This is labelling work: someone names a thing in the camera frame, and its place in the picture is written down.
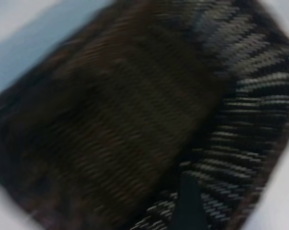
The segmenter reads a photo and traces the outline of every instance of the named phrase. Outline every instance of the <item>white surface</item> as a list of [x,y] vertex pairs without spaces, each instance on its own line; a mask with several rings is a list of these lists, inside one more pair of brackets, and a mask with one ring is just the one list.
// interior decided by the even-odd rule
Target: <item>white surface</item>
[[[49,9],[49,7],[54,6],[60,1],[63,0],[0,0],[0,45],[12,35],[15,35],[22,26],[40,16]],[[96,7],[98,9],[109,2],[109,0],[87,1],[97,2]],[[289,0],[263,1],[273,7],[273,11],[276,13],[277,19],[284,31],[289,33]],[[88,13],[86,7],[83,7],[83,11]],[[78,20],[78,23],[80,23],[83,18],[79,18]],[[48,24],[44,23],[44,25],[51,26],[51,22],[48,22]],[[40,47],[40,49],[37,49],[35,52],[29,54],[25,52],[23,62],[17,62],[16,65],[13,65],[16,60],[10,58],[8,61],[10,66],[2,67],[1,59],[7,57],[9,51],[16,49],[16,47],[19,47],[21,44],[16,42],[6,49],[0,47],[0,90],[15,78],[13,74],[8,79],[4,78],[8,74],[6,69],[11,70],[10,73],[14,74],[24,72],[32,65],[32,62],[36,62],[46,54],[45,50],[50,50],[51,47],[53,47],[54,41],[57,42],[61,40],[66,34],[71,33],[73,28],[77,28],[77,25],[66,28],[60,34],[54,35],[54,37],[44,37],[46,45]],[[34,45],[31,40],[28,42],[32,46]],[[10,201],[0,188],[0,230],[37,229],[39,229],[39,227],[28,221],[26,215]],[[274,175],[269,182],[264,197],[243,230],[289,230],[289,145],[274,171]]]

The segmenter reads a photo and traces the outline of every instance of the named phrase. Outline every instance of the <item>black and white knit pattern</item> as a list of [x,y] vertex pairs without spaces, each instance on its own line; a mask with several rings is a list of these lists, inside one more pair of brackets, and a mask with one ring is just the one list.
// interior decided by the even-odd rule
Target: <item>black and white knit pattern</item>
[[[237,229],[240,225],[229,225],[232,214],[247,194],[257,197],[263,191],[264,183],[254,181],[265,173],[267,156],[289,121],[289,41],[252,0],[173,3],[180,9],[174,27],[183,28],[189,42],[201,43],[204,53],[236,79],[211,121],[208,139],[192,140],[181,165],[189,165],[189,174],[199,181],[209,229]],[[244,207],[241,224],[254,205]],[[170,217],[173,206],[166,198],[156,202],[132,229],[166,229],[163,215]]]

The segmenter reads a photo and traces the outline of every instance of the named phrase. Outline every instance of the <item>dark brown knit fabric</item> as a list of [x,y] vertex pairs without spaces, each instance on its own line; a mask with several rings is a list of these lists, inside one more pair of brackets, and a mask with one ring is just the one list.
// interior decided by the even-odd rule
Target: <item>dark brown knit fabric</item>
[[233,230],[288,127],[289,41],[255,1],[122,0],[0,95],[0,182],[48,230],[163,230],[185,172]]

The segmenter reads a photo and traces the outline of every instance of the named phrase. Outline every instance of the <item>light blue surface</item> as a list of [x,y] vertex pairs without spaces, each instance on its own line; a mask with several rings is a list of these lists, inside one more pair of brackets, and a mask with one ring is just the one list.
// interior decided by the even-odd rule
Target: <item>light blue surface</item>
[[0,92],[111,2],[111,0],[65,0],[1,43]]

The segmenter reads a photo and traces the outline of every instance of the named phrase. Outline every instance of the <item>knitted garment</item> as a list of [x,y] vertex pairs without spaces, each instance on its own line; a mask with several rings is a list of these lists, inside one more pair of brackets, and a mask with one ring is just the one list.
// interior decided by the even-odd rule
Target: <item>knitted garment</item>
[[289,139],[289,40],[252,0],[121,0],[0,95],[0,183],[47,230],[161,230],[181,174],[239,229]]

